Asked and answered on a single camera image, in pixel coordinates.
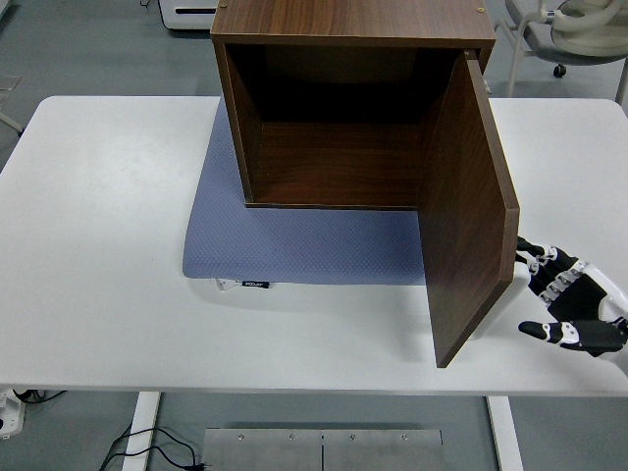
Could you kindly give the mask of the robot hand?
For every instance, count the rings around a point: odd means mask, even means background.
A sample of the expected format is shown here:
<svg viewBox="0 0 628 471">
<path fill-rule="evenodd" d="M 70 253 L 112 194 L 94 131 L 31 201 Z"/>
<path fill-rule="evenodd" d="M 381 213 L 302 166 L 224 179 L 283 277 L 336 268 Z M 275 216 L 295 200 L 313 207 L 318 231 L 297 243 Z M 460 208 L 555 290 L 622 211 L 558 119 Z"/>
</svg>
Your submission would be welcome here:
<svg viewBox="0 0 628 471">
<path fill-rule="evenodd" d="M 595 265 L 553 245 L 517 240 L 515 260 L 527 265 L 528 289 L 551 322 L 524 321 L 521 333 L 594 357 L 627 345 L 627 295 Z"/>
</svg>

